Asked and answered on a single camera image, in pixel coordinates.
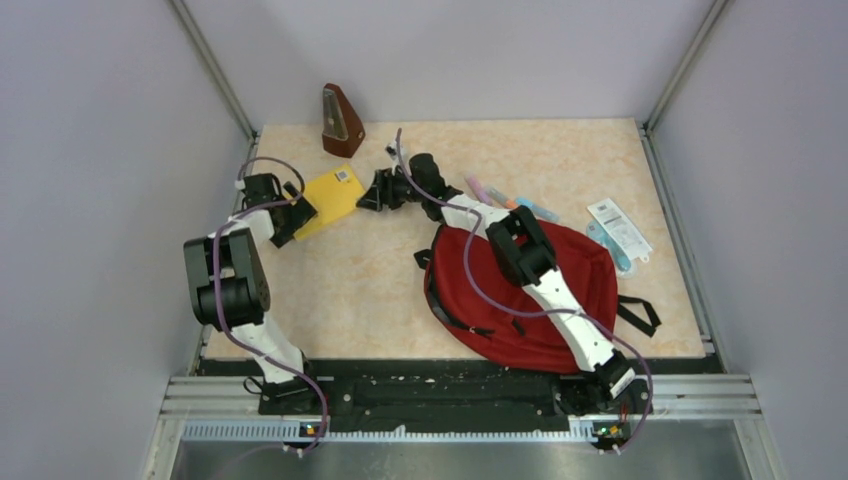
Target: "table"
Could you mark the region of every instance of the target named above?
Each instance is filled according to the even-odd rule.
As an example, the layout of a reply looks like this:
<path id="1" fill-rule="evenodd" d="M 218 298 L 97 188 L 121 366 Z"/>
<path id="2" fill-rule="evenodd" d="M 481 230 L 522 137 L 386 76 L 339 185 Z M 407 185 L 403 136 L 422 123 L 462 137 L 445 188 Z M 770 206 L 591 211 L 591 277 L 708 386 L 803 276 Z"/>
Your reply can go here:
<path id="1" fill-rule="evenodd" d="M 375 169 L 390 166 L 384 148 L 398 127 L 408 153 L 432 153 L 449 184 L 470 192 L 463 175 L 473 172 L 578 231 L 592 219 L 587 205 L 613 198 L 654 247 L 648 263 L 636 261 L 633 278 L 619 279 L 619 292 L 652 302 L 663 322 L 653 338 L 621 320 L 615 333 L 646 357 L 705 356 L 633 119 L 366 124 L 366 138 L 349 160 L 366 189 Z M 346 161 L 323 151 L 320 125 L 266 126 L 258 155 L 292 162 L 307 181 Z M 293 180 L 270 162 L 257 163 L 254 172 Z M 436 229 L 419 205 L 409 204 L 394 212 L 357 210 L 303 242 L 260 248 L 275 320 L 309 358 L 480 358 L 424 299 L 423 272 L 412 254 L 430 246 Z M 204 351 L 205 358 L 247 356 L 217 332 Z"/>

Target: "white card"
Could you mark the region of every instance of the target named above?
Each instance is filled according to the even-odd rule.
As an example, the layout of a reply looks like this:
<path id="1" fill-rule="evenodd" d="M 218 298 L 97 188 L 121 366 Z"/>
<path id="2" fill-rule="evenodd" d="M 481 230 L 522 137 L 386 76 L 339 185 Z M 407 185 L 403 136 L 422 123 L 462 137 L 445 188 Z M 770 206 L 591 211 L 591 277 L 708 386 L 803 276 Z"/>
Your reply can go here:
<path id="1" fill-rule="evenodd" d="M 611 198 L 605 198 L 598 203 L 589 205 L 589 213 L 601 224 L 607 234 L 615 240 L 621 250 L 630 260 L 641 259 L 648 261 L 648 256 L 654 249 L 648 243 L 642 232 L 630 221 L 630 218 L 618 208 Z"/>

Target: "red drawstring bag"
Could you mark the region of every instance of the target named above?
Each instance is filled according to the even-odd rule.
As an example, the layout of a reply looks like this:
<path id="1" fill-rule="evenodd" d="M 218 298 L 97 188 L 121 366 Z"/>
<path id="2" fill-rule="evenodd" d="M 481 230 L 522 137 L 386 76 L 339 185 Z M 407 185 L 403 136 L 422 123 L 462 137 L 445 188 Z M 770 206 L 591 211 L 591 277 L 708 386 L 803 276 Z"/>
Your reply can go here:
<path id="1" fill-rule="evenodd" d="M 638 317 L 620 301 L 642 303 L 651 325 L 637 327 L 648 335 L 659 325 L 649 303 L 618 296 L 615 267 L 607 250 L 582 233 L 540 221 L 556 252 L 565 282 L 588 315 L 612 331 L 616 313 L 628 322 Z M 459 341 L 499 365 L 561 374 L 576 373 L 577 363 L 565 340 L 547 317 L 514 317 L 481 298 L 468 281 L 462 255 L 469 232 L 442 226 L 430 250 L 415 254 L 424 268 L 424 293 L 433 314 Z M 489 242 L 475 236 L 469 258 L 471 273 L 493 300 L 514 310 L 539 312 L 541 307 L 501 275 Z"/>

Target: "metronome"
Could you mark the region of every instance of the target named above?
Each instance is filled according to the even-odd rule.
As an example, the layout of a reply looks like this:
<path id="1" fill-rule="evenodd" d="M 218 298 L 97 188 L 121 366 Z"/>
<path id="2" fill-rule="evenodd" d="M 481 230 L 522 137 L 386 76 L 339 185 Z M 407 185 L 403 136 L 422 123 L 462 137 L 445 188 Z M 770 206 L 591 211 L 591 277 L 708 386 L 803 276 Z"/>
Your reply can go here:
<path id="1" fill-rule="evenodd" d="M 324 150 L 338 157 L 350 158 L 365 139 L 362 120 L 338 85 L 324 85 Z"/>

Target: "yellow envelope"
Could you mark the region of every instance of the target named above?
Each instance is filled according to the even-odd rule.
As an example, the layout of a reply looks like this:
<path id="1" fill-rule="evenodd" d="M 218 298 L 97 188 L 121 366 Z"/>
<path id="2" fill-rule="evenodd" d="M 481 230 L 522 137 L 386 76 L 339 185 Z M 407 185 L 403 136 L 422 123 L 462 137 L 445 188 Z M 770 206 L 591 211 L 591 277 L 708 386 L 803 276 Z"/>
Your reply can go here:
<path id="1" fill-rule="evenodd" d="M 295 240 L 303 240 L 349 215 L 363 195 L 365 188 L 347 163 L 309 181 L 303 196 L 318 210 L 318 216 L 295 232 Z"/>

